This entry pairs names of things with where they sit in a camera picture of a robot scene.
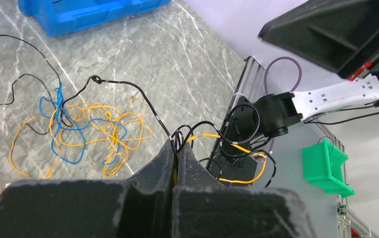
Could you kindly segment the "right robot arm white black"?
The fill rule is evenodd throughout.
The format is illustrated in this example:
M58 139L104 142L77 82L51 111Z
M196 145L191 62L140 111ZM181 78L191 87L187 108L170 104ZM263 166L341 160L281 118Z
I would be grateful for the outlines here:
M281 136L294 124L353 105L379 107L379 0L309 0L267 22L258 36L343 79L263 96L254 104L260 134Z

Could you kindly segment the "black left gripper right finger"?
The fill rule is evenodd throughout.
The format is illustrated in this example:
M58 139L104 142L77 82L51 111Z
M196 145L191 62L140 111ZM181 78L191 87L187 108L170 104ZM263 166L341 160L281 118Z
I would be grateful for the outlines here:
M195 159L190 145L179 153L173 189L175 238L313 238L305 203L289 189L226 187Z

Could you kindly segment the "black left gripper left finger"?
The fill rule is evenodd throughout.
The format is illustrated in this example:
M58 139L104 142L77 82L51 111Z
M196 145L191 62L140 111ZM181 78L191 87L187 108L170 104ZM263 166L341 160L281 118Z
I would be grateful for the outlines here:
M0 195L0 238L169 238L174 165L167 141L125 180L14 182Z

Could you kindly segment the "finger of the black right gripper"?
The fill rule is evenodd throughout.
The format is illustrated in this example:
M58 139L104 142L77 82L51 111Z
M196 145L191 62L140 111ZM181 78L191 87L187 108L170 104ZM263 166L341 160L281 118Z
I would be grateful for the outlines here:
M309 0L267 22L263 41L343 79L379 71L379 0Z

